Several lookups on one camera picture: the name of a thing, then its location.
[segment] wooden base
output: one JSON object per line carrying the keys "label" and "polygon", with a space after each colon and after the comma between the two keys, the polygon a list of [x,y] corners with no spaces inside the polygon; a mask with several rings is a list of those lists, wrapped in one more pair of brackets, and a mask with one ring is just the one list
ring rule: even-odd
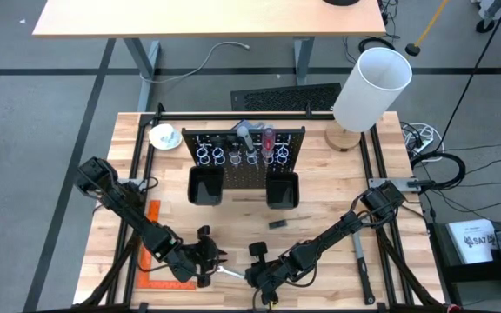
{"label": "wooden base", "polygon": [[345,152],[357,147],[361,140],[361,134],[348,131],[342,128],[336,121],[332,121],[326,125],[324,138],[330,148],[336,151]]}

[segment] wooden table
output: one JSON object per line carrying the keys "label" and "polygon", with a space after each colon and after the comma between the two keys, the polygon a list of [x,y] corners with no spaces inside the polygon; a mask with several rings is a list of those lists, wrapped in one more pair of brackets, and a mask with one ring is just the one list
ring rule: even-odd
{"label": "wooden table", "polygon": [[[33,32],[35,37],[123,38],[148,79],[154,77],[159,42],[147,56],[139,37],[296,36],[298,84],[306,84],[314,36],[383,34],[377,0],[347,7],[322,0],[48,0]],[[147,110],[149,93],[149,83],[143,82],[138,111]]]}
{"label": "wooden table", "polygon": [[[121,113],[111,139],[108,161],[120,177],[129,175],[130,163],[137,136],[139,113]],[[229,129],[237,120],[169,122],[180,130]],[[360,149],[336,152],[324,140],[327,121],[294,120],[264,121],[277,128],[306,128],[306,136],[295,171],[300,181],[300,204],[294,210],[270,210],[265,203],[264,190],[225,190],[224,200],[217,207],[195,206],[187,200],[189,168],[194,166],[184,143],[170,151],[156,150],[151,175],[159,185],[149,192],[150,200],[160,200],[158,221],[169,225],[186,243],[197,240],[197,228],[208,224],[211,237],[220,249],[228,252],[225,266],[244,272],[252,262],[248,245],[265,241],[269,246],[267,259],[276,258],[297,241],[312,239],[338,221],[351,200],[366,190],[364,167]],[[396,112],[386,112],[377,124],[388,175],[409,177],[411,167],[405,152],[403,137]],[[137,177],[144,168],[145,148]],[[371,163],[376,171],[373,151]],[[418,197],[406,194],[410,201]],[[411,205],[420,211],[418,205]],[[288,227],[268,229],[268,222],[283,218],[311,216],[310,219],[289,221]],[[407,210],[400,210],[397,218],[406,262],[418,280],[439,301],[443,292],[424,220]],[[113,261],[120,220],[110,210],[99,210],[94,215],[90,237],[80,273],[75,303],[84,300],[104,277]],[[384,279],[378,254],[375,232],[361,230],[361,242],[368,264],[371,287],[377,302],[386,301]],[[125,269],[118,294],[123,294]],[[397,299],[403,302],[401,283],[394,265],[391,265]],[[151,274],[152,280],[173,279],[171,273],[160,270]],[[147,302],[151,308],[170,309],[248,309],[253,289],[244,280],[217,273],[212,285],[199,290],[134,289],[133,307]],[[323,253],[318,265],[317,281],[306,289],[284,285],[278,289],[278,308],[286,309],[361,309],[363,291],[357,273],[357,264],[351,237]]]}

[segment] orange ruler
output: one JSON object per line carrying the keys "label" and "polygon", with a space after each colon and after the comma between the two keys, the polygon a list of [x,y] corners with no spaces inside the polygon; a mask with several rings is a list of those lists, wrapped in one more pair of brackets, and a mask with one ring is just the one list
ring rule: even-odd
{"label": "orange ruler", "polygon": [[[160,201],[150,201],[148,208],[148,219],[152,222],[157,222],[157,216],[160,212]],[[140,267],[149,269],[152,265],[152,255],[143,246],[140,249]],[[150,280],[150,273],[138,272],[137,288],[140,289],[162,289],[162,290],[196,290],[197,285],[194,282],[180,283],[179,281],[163,281],[163,280]]]}

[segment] pegboard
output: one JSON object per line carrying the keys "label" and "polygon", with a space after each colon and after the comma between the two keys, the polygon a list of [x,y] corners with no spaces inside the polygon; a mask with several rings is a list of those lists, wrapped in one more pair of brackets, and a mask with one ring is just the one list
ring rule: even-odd
{"label": "pegboard", "polygon": [[[274,130],[276,131],[276,144],[274,146],[274,157],[270,164],[264,162],[264,157],[261,153],[262,135],[264,130],[249,130],[249,135],[252,138],[254,147],[257,150],[257,160],[255,164],[251,164],[254,160],[247,160],[246,145],[242,140],[239,140],[240,163],[235,165],[231,161],[230,152],[227,149],[227,144],[223,147],[224,162],[221,157],[214,157],[214,142],[219,140],[227,143],[228,137],[237,137],[236,130],[186,130],[182,129],[183,139],[187,148],[189,148],[192,159],[195,165],[199,167],[216,167],[224,168],[224,189],[264,189],[266,188],[266,175],[271,173],[291,173],[295,169],[297,157],[303,143],[305,129],[302,127],[298,130]],[[284,163],[281,163],[284,158],[277,156],[282,148],[287,149],[287,157]],[[216,150],[215,155],[219,155],[219,150]]]}

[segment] black grate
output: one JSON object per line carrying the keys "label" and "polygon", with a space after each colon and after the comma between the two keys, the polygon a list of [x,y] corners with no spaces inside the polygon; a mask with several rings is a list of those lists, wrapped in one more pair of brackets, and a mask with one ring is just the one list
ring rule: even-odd
{"label": "black grate", "polygon": [[[237,136],[236,130],[182,130],[183,139],[189,148],[192,159],[199,167],[215,167],[221,166],[224,168],[224,189],[264,189],[266,188],[266,175],[271,173],[291,173],[295,169],[297,157],[303,143],[305,129],[300,130],[275,130],[276,131],[276,146],[274,147],[277,155],[282,143],[287,143],[285,148],[288,150],[286,162],[279,163],[276,158],[270,164],[264,162],[263,156],[260,153],[260,145],[262,144],[263,130],[249,130],[250,137],[257,149],[257,162],[250,164],[247,162],[245,153],[247,151],[244,144],[240,148],[241,162],[237,165],[231,162],[229,151],[224,150],[224,163],[216,164],[216,160],[212,156],[213,148],[212,138],[221,137],[224,141],[227,136]],[[202,144],[209,144],[206,159],[202,164],[200,157],[197,155],[197,150]]]}
{"label": "black grate", "polygon": [[310,104],[311,110],[330,110],[341,91],[339,83],[239,90],[231,92],[234,111],[302,111]]}

